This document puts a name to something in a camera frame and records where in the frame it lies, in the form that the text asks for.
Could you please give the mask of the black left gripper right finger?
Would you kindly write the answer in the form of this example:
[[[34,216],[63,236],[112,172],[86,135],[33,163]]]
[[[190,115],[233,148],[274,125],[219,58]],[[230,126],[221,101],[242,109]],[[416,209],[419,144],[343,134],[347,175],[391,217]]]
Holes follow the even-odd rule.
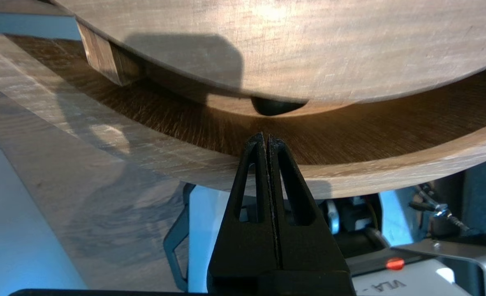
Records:
[[[280,268],[347,271],[346,260],[283,140],[269,137],[267,161]]]

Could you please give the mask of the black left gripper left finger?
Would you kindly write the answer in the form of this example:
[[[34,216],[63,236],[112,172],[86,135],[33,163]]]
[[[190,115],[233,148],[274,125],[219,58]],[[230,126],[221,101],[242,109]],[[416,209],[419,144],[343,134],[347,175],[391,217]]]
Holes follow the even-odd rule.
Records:
[[[274,214],[262,133],[252,136],[232,184],[207,270],[209,289],[257,289],[259,277],[278,266]],[[240,221],[249,169],[255,169],[257,221]]]

